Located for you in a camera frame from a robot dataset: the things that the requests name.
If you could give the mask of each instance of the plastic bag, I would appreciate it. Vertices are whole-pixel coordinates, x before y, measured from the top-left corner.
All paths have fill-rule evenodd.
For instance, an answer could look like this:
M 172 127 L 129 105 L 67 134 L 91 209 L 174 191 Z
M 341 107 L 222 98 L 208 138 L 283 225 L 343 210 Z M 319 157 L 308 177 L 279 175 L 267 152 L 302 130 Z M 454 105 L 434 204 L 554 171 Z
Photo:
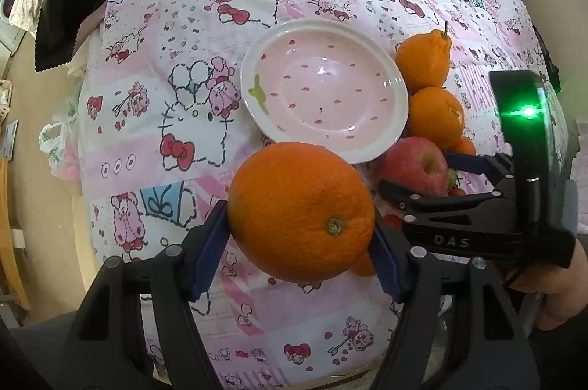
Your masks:
M 80 180 L 78 159 L 78 86 L 56 113 L 53 123 L 45 125 L 39 134 L 39 147 L 49 156 L 51 174 L 58 179 Z

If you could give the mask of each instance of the tangerine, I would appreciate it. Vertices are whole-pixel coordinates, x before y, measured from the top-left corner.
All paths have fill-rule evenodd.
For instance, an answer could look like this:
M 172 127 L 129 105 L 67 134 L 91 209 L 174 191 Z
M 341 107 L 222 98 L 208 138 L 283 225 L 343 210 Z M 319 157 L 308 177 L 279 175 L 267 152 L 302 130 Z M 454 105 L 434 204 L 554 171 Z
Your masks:
M 463 133 L 462 105 L 443 88 L 423 88 L 409 99 L 408 127 L 411 135 L 425 137 L 439 149 L 448 149 Z
M 403 41 L 394 60 L 406 87 L 417 92 L 429 86 L 442 86 L 451 64 L 449 50 L 451 38 L 447 34 L 447 22 L 445 31 L 417 33 Z
M 308 284 L 348 270 L 366 251 L 375 211 L 354 167 L 321 146 L 264 147 L 229 189 L 231 233 L 243 253 L 278 279 Z
M 458 139 L 458 142 L 449 147 L 448 150 L 453 151 L 454 153 L 461 153 L 462 155 L 476 155 L 476 147 L 474 146 L 474 143 L 472 143 L 471 139 L 465 136 Z

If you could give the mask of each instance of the plate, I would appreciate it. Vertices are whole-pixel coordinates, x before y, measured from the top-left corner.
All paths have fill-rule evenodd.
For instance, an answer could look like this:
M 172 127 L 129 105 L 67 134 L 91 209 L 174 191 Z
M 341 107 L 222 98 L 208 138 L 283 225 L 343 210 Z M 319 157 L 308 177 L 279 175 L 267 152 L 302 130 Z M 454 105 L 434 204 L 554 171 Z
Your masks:
M 384 153 L 408 117 L 406 86 L 389 54 L 323 19 L 292 20 L 259 37 L 243 59 L 241 94 L 271 140 L 318 144 L 349 164 Z

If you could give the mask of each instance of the pink tablecloth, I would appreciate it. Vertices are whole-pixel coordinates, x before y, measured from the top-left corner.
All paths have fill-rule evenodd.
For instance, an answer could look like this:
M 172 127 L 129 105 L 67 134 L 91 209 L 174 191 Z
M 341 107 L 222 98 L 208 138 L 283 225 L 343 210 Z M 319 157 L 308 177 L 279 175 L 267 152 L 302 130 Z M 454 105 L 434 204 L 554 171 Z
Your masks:
M 306 16 L 345 22 L 391 54 L 448 21 L 445 87 L 463 104 L 465 135 L 479 153 L 506 149 L 487 73 L 530 68 L 547 80 L 520 0 L 110 0 L 80 97 L 83 192 L 100 261 L 152 257 L 226 198 L 239 165 L 268 144 L 239 94 L 243 55 L 268 27 Z M 546 86 L 561 156 L 565 126 Z M 360 170 L 369 178 L 369 165 Z M 460 178 L 470 192 L 487 188 Z M 377 279 L 350 272 L 305 287 L 278 281 L 230 242 L 192 309 L 227 388 L 273 389 L 381 357 L 398 313 L 390 300 Z M 162 368 L 148 297 L 145 330 Z

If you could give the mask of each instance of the apple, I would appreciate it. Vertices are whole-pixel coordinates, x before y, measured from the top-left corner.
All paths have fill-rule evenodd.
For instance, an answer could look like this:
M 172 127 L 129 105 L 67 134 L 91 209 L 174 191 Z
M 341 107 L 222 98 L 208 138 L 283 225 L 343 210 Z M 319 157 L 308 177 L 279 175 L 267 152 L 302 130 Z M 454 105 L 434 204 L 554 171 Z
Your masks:
M 449 167 L 441 150 L 424 137 L 399 140 L 384 155 L 378 179 L 387 179 L 429 196 L 446 196 Z

